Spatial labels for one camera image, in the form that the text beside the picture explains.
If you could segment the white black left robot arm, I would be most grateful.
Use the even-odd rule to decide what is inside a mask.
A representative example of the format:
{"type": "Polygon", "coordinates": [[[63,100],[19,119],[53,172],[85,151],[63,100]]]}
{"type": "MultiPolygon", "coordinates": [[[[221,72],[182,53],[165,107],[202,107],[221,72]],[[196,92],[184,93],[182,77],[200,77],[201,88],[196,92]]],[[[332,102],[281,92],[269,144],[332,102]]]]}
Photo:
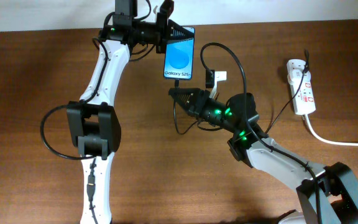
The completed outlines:
{"type": "Polygon", "coordinates": [[[99,57],[87,89],[78,102],[67,108],[73,145],[83,167],[84,202],[81,223],[111,223],[109,203],[111,166],[121,142],[121,125],[114,99],[121,75],[137,44],[151,44],[164,54],[171,40],[188,40],[194,35],[170,20],[174,2],[165,0],[155,22],[137,16],[136,1],[116,1],[96,41],[99,57]]]}

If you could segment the blue Galaxy smartphone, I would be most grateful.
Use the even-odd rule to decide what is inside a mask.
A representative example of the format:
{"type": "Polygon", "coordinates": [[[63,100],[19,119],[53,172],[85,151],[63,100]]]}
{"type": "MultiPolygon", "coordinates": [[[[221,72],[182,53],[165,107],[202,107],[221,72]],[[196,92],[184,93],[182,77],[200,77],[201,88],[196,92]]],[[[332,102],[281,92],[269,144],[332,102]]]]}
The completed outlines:
{"type": "Polygon", "coordinates": [[[165,52],[163,76],[166,79],[191,80],[195,38],[169,40],[165,52]]]}

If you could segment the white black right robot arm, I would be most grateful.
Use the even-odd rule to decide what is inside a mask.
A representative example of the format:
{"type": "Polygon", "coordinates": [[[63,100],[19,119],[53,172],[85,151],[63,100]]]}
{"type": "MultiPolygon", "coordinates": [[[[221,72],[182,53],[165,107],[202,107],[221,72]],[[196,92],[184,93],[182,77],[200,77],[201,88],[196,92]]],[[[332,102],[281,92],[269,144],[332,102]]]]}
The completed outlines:
{"type": "Polygon", "coordinates": [[[237,161],[261,170],[296,192],[301,211],[282,223],[358,223],[358,180],[342,162],[318,164],[281,147],[257,124],[259,115],[251,93],[221,103],[199,88],[171,88],[174,102],[197,121],[233,134],[227,142],[237,161]]]}

